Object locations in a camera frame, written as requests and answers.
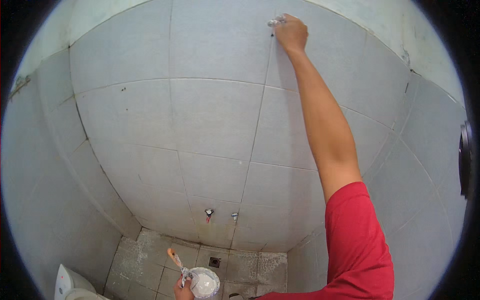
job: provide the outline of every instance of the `hand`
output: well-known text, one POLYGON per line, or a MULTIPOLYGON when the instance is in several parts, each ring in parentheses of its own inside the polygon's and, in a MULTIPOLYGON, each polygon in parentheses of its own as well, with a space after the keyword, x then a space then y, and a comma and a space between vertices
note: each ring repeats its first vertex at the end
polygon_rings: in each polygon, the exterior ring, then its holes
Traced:
POLYGON ((195 296, 193 295, 192 291, 190 290, 190 285, 192 284, 192 279, 187 277, 185 280, 185 285, 181 288, 181 278, 177 280, 175 285, 173 286, 173 292, 175 293, 176 300, 193 300, 195 296))
POLYGON ((275 26, 275 36, 285 52, 304 52, 307 44, 308 27, 300 20, 289 14, 283 14, 285 22, 275 26))

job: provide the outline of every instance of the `water pipe outlet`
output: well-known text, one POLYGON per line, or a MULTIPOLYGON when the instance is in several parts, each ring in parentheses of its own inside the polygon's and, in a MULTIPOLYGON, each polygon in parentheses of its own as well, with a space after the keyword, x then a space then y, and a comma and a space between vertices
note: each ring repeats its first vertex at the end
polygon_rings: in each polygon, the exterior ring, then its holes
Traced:
POLYGON ((207 214, 207 224, 210 222, 210 218, 212 217, 214 210, 211 208, 205 209, 205 213, 207 214))

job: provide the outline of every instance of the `tiled floor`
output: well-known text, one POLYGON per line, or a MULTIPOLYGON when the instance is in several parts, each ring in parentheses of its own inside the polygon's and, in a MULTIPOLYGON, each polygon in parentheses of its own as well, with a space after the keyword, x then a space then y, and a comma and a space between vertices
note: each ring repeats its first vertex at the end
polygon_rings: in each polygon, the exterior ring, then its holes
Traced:
POLYGON ((245 299, 270 291, 286 292, 287 254, 247 252, 191 243, 142 229, 137 241, 122 238, 104 296, 112 300, 172 300, 179 269, 167 256, 173 248, 186 267, 207 267, 220 278, 220 290, 211 299, 228 300, 239 293, 245 299), (220 258, 220 267, 209 267, 210 257, 220 258))

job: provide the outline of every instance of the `red shirt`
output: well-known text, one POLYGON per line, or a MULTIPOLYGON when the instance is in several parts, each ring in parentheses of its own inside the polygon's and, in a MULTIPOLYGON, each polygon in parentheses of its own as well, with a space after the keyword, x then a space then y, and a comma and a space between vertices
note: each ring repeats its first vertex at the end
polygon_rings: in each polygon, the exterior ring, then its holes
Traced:
POLYGON ((350 183, 327 202, 327 285, 310 293, 268 293, 259 300, 392 299, 392 256, 367 187, 350 183))

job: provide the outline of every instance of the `white toilet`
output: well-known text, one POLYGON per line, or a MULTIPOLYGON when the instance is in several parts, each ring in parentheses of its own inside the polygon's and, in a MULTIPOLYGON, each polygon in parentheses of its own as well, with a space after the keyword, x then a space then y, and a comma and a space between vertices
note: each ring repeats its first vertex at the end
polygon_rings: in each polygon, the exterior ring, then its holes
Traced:
POLYGON ((60 264, 54 300, 109 300, 98 295, 95 288, 80 274, 60 264))

